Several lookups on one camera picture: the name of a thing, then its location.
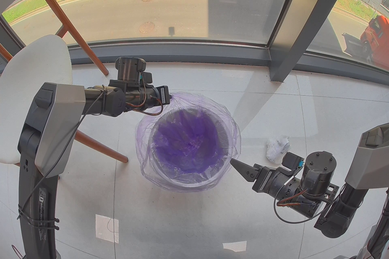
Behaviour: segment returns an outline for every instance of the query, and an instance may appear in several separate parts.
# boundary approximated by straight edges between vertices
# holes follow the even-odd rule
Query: asphalt pavement
[[[62,4],[86,41],[123,38],[200,38],[266,44],[284,0],[76,0]],[[12,25],[28,44],[55,34],[51,10]],[[332,11],[310,48],[347,56],[342,33],[359,37],[366,25]],[[70,34],[66,43],[75,43]]]

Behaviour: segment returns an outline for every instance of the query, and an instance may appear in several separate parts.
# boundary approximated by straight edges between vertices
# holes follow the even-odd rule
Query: purple plastic bag
[[[225,106],[174,93],[161,115],[143,117],[135,144],[148,180],[170,191],[202,191],[214,187],[239,156],[240,131]]]

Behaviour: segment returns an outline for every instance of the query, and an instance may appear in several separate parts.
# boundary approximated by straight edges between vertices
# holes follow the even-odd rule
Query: metal window mullion
[[[290,0],[270,46],[270,79],[284,81],[318,33],[337,0]]]

